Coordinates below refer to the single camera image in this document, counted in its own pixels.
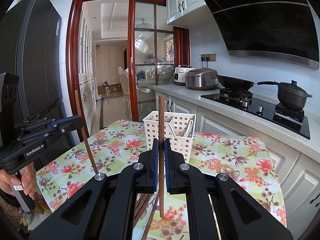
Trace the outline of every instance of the range hood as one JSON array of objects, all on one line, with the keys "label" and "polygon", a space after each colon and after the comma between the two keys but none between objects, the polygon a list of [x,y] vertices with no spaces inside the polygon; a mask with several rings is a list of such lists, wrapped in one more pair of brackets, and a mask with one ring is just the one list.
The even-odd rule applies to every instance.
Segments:
[{"label": "range hood", "polygon": [[319,69],[307,0],[204,0],[232,56],[265,57]]}]

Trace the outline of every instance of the stove knob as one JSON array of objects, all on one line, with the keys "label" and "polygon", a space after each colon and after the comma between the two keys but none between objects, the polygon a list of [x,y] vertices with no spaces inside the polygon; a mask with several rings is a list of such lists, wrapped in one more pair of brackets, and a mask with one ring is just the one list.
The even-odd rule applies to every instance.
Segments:
[{"label": "stove knob", "polygon": [[257,106],[257,112],[262,113],[263,111],[263,106]]}]

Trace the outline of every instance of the dining table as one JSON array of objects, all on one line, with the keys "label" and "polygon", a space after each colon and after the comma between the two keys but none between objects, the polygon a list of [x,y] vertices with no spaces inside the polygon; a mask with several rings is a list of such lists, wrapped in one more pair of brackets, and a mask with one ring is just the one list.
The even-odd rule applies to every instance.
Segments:
[{"label": "dining table", "polygon": [[[144,124],[119,120],[88,138],[95,164],[107,176],[120,173],[147,150]],[[195,132],[188,162],[202,173],[228,174],[258,203],[286,226],[280,183],[264,143],[257,137]],[[84,142],[76,145],[36,173],[36,180],[52,212],[95,175]],[[141,240],[156,203],[152,195],[132,239]],[[189,240],[185,194],[164,193],[164,216],[155,208],[148,240]]]}]

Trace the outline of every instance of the human hand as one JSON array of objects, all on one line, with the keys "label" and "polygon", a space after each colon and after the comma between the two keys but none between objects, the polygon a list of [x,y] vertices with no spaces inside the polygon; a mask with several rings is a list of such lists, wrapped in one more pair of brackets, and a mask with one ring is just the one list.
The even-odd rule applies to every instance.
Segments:
[{"label": "human hand", "polygon": [[26,195],[33,196],[36,192],[36,171],[33,167],[33,163],[28,164],[24,168],[21,183],[15,175],[8,175],[4,170],[0,170],[0,189],[5,193],[14,195],[10,185],[18,186],[20,184],[22,184],[23,192]]}]

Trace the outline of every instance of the power outlet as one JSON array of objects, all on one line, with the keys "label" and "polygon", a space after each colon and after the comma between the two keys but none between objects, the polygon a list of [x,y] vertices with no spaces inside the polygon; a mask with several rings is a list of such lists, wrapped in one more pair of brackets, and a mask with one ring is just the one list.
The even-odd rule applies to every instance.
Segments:
[{"label": "power outlet", "polygon": [[208,57],[208,61],[217,61],[217,54],[201,54],[201,57],[203,58],[203,61],[206,61],[206,58]]}]

